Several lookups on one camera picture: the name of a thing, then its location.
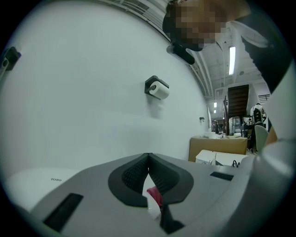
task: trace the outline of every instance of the fluorescent light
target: fluorescent light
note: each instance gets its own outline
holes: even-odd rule
[[[234,63],[235,63],[235,47],[229,48],[229,75],[232,75],[234,72]]]

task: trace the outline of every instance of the black rubber component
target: black rubber component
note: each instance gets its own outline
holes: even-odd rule
[[[147,199],[142,192],[148,172],[164,204],[182,202],[193,187],[193,177],[189,172],[153,153],[144,153],[110,174],[109,189],[126,205],[147,207]]]
[[[43,223],[51,229],[60,232],[82,199],[83,196],[70,193]]]
[[[149,175],[162,195],[163,205],[184,201],[193,187],[192,175],[149,153]]]
[[[223,179],[223,180],[228,180],[228,181],[232,181],[232,178],[233,178],[233,175],[223,174],[219,172],[213,172],[212,174],[210,174],[210,176]]]
[[[163,209],[162,209],[160,226],[167,234],[171,234],[183,228],[185,225],[177,220],[174,220],[172,218],[170,209],[168,208],[167,205],[165,205],[163,206]]]
[[[148,175],[148,154],[128,162],[109,176],[110,191],[124,204],[129,206],[147,207],[147,198],[142,196],[145,179]]]
[[[184,60],[186,63],[193,65],[195,62],[195,59],[193,56],[191,56],[190,53],[186,51],[186,48],[183,48],[182,46],[178,44],[173,44],[171,46],[168,46],[166,48],[167,53],[172,54],[174,56],[178,56],[182,60]]]

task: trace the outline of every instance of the toilet paper holder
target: toilet paper holder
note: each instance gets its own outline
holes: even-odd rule
[[[157,98],[156,96],[152,95],[149,93],[149,91],[154,90],[156,88],[156,86],[151,86],[153,82],[155,81],[159,81],[162,85],[164,85],[165,87],[169,88],[169,85],[166,84],[163,80],[159,79],[157,76],[151,76],[148,80],[145,81],[145,89],[144,89],[144,93],[148,94],[150,96],[153,96],[154,98],[160,100],[159,98]]]

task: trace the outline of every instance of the ceiling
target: ceiling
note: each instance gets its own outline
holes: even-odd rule
[[[142,18],[164,37],[162,20],[166,13],[169,0],[97,0],[131,12]],[[228,87],[240,86],[256,81],[262,77],[253,64],[237,30],[227,24],[216,44],[211,44],[201,52],[190,53],[195,58],[195,64],[189,66],[199,83],[205,96],[212,119],[224,117],[223,100],[227,95]],[[229,75],[229,47],[236,47],[234,74]]]

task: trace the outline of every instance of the black panel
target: black panel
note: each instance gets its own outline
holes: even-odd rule
[[[55,231],[61,231],[82,198],[83,196],[79,194],[70,193],[43,223]]]
[[[233,178],[233,175],[223,174],[219,172],[213,172],[212,174],[210,174],[210,176],[223,179],[223,180],[228,180],[228,181],[232,181],[232,178]]]

